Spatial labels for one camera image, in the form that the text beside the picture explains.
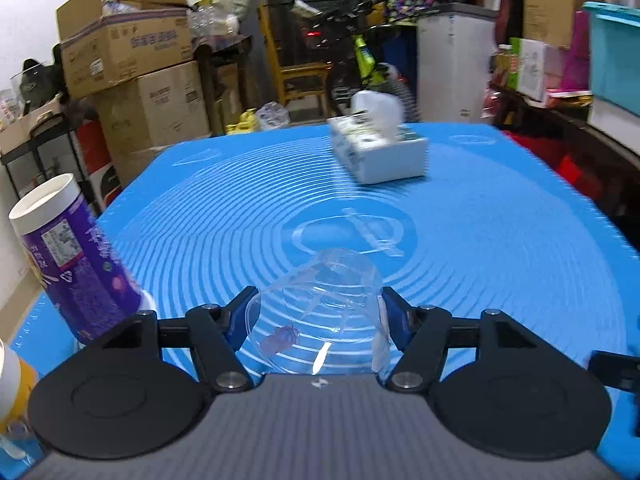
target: teal storage bin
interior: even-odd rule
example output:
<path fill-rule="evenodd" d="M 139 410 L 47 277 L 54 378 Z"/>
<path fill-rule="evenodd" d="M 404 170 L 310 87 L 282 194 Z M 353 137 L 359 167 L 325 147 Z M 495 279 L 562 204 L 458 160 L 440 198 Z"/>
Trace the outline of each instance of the teal storage bin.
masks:
<path fill-rule="evenodd" d="M 591 91 L 640 116 L 640 10 L 586 2 L 591 13 Z"/>

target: black circular cover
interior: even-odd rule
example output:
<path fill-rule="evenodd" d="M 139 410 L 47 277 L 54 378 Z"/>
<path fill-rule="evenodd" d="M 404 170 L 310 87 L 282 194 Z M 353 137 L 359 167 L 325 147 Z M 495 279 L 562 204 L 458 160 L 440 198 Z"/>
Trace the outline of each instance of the black circular cover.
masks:
<path fill-rule="evenodd" d="M 115 459 L 150 452 L 184 434 L 205 405 L 200 385 L 180 368 L 132 354 L 103 350 L 72 358 L 45 376 L 28 408 L 37 437 L 65 454 Z"/>
<path fill-rule="evenodd" d="M 528 359 L 459 368 L 431 394 L 444 426 L 471 446 L 515 460 L 595 450 L 611 416 L 604 387 L 577 365 L 553 371 Z"/>

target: screw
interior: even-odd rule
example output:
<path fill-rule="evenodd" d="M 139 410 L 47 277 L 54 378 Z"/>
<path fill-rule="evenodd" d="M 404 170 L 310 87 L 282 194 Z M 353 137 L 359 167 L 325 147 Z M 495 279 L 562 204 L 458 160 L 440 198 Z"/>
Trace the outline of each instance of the screw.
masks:
<path fill-rule="evenodd" d="M 216 377 L 216 384 L 225 390 L 237 390 L 246 384 L 246 377 L 239 372 L 224 372 Z"/>
<path fill-rule="evenodd" d="M 391 382 L 403 390 L 413 390 L 422 384 L 422 377 L 414 372 L 398 372 L 391 376 Z"/>

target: purple chip can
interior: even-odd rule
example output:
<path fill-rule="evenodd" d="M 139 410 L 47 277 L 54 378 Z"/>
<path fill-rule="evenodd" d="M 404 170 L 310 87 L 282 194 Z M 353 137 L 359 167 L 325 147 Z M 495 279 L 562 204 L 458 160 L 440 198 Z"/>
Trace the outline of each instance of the purple chip can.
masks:
<path fill-rule="evenodd" d="M 82 344 L 153 308 L 96 224 L 73 174 L 32 190 L 9 219 L 51 303 Z"/>

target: blue table mat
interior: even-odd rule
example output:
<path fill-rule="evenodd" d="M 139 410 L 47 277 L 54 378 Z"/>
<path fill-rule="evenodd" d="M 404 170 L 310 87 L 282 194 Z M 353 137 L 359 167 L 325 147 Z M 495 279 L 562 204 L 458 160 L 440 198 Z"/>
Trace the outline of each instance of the blue table mat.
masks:
<path fill-rule="evenodd" d="M 185 142 L 158 157 L 99 223 L 161 317 L 225 304 L 247 285 L 264 289 L 338 246 L 365 253 L 411 304 L 459 317 L 500 308 L 582 365 L 595 349 L 640 348 L 638 255 L 590 200 L 494 128 L 414 129 L 430 140 L 428 177 L 376 186 L 341 168 L 326 126 Z M 393 251 L 384 249 L 390 240 Z M 72 337 L 44 294 L 12 347 L 41 374 L 71 354 Z M 165 357 L 192 371 L 188 352 Z M 444 373 L 473 357 L 450 352 Z M 266 369 L 249 343 L 239 358 L 254 375 Z M 632 396 L 610 394 L 614 416 L 599 453 L 635 478 Z M 8 467 L 0 460 L 14 478 Z"/>

